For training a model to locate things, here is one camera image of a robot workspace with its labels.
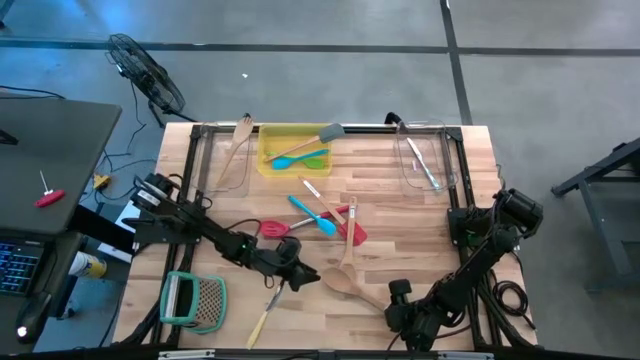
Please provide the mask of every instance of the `gray concrete floor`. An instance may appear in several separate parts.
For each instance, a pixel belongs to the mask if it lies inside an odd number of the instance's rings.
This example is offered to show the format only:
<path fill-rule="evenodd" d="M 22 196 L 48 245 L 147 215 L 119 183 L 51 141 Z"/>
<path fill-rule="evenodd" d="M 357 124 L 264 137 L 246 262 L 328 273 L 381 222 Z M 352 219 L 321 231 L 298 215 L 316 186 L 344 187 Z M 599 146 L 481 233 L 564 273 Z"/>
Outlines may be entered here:
<path fill-rule="evenodd" d="M 460 46 L 640 47 L 640 3 L 633 0 L 449 3 Z M 104 40 L 124 32 L 154 42 L 446 45 L 436 0 L 31 0 L 17 2 L 5 20 L 0 36 L 58 40 Z M 203 121 L 232 120 L 248 111 L 259 121 L 379 123 L 395 111 L 407 120 L 460 123 L 448 55 L 151 55 L 181 89 L 185 113 Z M 507 185 L 545 207 L 542 228 L 521 253 L 540 343 L 638 357 L 640 292 L 584 292 L 582 285 L 608 274 L 609 264 L 582 199 L 577 193 L 555 199 L 549 189 L 640 134 L 640 58 L 462 56 L 461 63 L 473 122 L 489 126 Z M 109 152 L 122 152 L 137 128 L 129 83 L 103 51 L 0 48 L 0 79 L 122 106 Z M 146 101 L 139 108 L 149 125 L 134 142 L 134 154 L 114 159 L 115 166 L 157 154 L 162 131 Z M 152 169 L 153 163 L 123 169 L 108 193 L 122 194 L 135 174 Z M 93 198 L 85 205 L 95 206 Z M 121 289 L 78 286 L 74 299 L 103 305 L 48 324 L 38 349 L 96 346 Z M 70 335 L 76 325 L 87 331 Z"/>

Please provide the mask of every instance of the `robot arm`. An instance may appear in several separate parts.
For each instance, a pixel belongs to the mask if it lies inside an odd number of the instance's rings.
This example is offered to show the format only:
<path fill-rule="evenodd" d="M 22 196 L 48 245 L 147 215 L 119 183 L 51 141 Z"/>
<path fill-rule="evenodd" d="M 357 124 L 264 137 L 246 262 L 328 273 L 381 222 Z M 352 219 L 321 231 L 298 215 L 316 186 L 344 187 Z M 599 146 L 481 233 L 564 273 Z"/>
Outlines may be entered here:
<path fill-rule="evenodd" d="M 455 273 L 436 282 L 427 296 L 408 302 L 409 282 L 402 279 L 389 283 L 391 305 L 385 310 L 385 318 L 389 328 L 400 333 L 407 349 L 429 351 L 440 326 L 456 325 L 468 305 L 466 295 L 477 287 L 484 274 L 504 254 L 513 251 L 521 238 L 537 231 L 542 221 L 542 206 L 515 189 L 501 190 L 494 198 L 492 208 L 470 208 L 457 223 L 459 231 L 482 236 L 485 240 Z M 478 292 L 485 303 L 489 302 L 489 294 Z M 491 304 L 488 307 L 494 313 L 499 312 Z M 498 318 L 498 326 L 514 346 L 531 345 L 515 333 L 502 313 Z"/>
<path fill-rule="evenodd" d="M 285 237 L 275 250 L 259 249 L 255 236 L 231 231 L 209 219 L 206 209 L 199 205 L 202 192 L 196 192 L 194 202 L 186 199 L 175 202 L 171 200 L 171 193 L 179 186 L 161 174 L 149 174 L 137 185 L 131 200 L 141 211 L 140 219 L 123 220 L 136 231 L 152 230 L 155 239 L 178 243 L 206 238 L 224 259 L 264 276 L 280 276 L 293 291 L 320 280 L 317 271 L 298 258 L 301 249 L 298 239 Z"/>

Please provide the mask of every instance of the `paper cup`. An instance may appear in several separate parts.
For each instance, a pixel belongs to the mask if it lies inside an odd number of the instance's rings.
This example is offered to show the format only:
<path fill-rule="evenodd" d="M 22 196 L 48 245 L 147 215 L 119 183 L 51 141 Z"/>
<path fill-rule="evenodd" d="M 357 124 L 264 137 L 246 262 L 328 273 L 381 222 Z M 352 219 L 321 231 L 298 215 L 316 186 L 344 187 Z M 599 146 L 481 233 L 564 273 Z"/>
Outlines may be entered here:
<path fill-rule="evenodd" d="M 85 254 L 82 251 L 76 253 L 73 264 L 69 269 L 69 275 L 98 279 L 107 272 L 107 263 L 97 257 Z"/>

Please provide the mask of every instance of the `wooden table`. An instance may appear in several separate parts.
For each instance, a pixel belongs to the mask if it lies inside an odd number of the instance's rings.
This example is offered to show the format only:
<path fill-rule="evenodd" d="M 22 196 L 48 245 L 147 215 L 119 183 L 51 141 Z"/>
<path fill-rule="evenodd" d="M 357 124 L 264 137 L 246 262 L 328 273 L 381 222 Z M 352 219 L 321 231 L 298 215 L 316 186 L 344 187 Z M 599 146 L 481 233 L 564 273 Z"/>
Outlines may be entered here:
<path fill-rule="evenodd" d="M 192 124 L 167 124 L 156 171 L 182 174 Z M 500 189 L 489 131 L 484 126 L 462 127 L 464 145 L 476 204 L 490 207 L 492 195 Z M 220 162 L 230 143 L 230 134 L 216 135 L 213 161 Z M 413 293 L 410 299 L 423 297 L 431 285 L 460 265 L 457 250 L 451 245 L 445 212 L 447 192 L 406 196 L 401 189 L 394 155 L 393 135 L 357 134 L 333 142 L 333 170 L 328 178 L 311 178 L 332 204 L 346 204 L 358 197 L 357 220 L 368 232 L 368 240 L 354 249 L 358 281 L 381 301 L 389 302 L 388 282 L 407 278 Z M 294 194 L 316 212 L 325 211 L 296 178 L 268 179 L 255 169 L 257 135 L 251 138 L 250 177 L 246 196 L 217 196 L 208 216 L 222 226 L 247 219 L 275 219 L 294 223 L 306 216 L 289 203 Z M 452 152 L 454 170 L 458 159 Z M 466 206 L 458 186 L 461 206 Z M 241 228 L 255 231 L 255 225 Z M 335 266 L 342 258 L 344 242 L 337 235 L 327 239 L 314 226 L 295 230 L 292 235 L 302 242 L 300 258 L 321 271 Z M 275 247 L 273 240 L 261 239 L 260 247 Z M 133 260 L 114 341 L 128 336 L 156 301 L 167 253 L 166 245 L 152 245 Z M 499 280 L 522 285 L 517 262 L 504 256 L 494 267 Z M 255 271 L 236 267 L 221 259 L 212 243 L 203 241 L 196 250 L 192 272 L 223 277 L 228 287 L 228 310 L 220 330 L 208 335 L 181 332 L 182 348 L 244 348 L 260 315 L 273 295 L 263 277 Z M 489 340 L 486 313 L 480 309 L 485 339 Z M 522 318 L 510 318 L 521 334 L 536 343 L 535 333 Z M 460 326 L 468 324 L 467 319 Z M 442 328 L 441 333 L 455 329 Z M 165 326 L 163 337 L 168 334 Z M 303 286 L 294 293 L 288 287 L 277 307 L 270 313 L 255 348 L 279 349 L 358 349 L 384 350 L 393 338 L 383 314 L 357 298 L 329 289 L 322 282 Z M 434 349 L 472 349 L 469 331 L 437 340 Z M 402 341 L 394 349 L 404 349 Z"/>

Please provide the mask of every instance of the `yellow plastic tray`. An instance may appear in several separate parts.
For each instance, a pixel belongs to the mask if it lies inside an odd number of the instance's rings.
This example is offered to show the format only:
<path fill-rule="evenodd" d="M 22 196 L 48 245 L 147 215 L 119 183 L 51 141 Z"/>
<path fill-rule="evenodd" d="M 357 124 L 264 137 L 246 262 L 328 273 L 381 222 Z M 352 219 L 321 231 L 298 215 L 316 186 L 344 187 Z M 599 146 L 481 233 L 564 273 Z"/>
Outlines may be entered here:
<path fill-rule="evenodd" d="M 329 124 L 264 124 L 258 133 L 258 171 L 266 177 L 309 177 L 329 176 L 331 173 L 331 143 L 318 141 L 300 148 L 285 156 L 296 157 L 313 151 L 328 149 L 329 152 L 317 158 L 324 160 L 323 169 L 309 169 L 301 161 L 295 162 L 288 169 L 274 170 L 271 161 L 265 162 L 268 152 L 279 153 L 318 135 L 320 129 Z"/>

